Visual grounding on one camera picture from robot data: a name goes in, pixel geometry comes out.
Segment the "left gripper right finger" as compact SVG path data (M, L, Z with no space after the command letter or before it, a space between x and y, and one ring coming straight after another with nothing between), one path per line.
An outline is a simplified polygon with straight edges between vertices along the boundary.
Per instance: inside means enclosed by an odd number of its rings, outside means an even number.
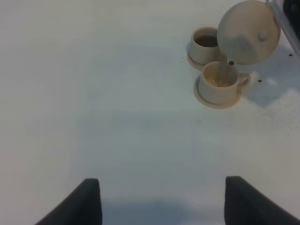
M239 176L225 180L226 225L299 225L300 220L276 205Z

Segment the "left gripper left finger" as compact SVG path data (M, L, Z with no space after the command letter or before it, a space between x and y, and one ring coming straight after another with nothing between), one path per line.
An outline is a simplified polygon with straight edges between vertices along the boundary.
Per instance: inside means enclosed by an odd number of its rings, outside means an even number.
M103 222L98 179L85 179L38 225L101 225Z

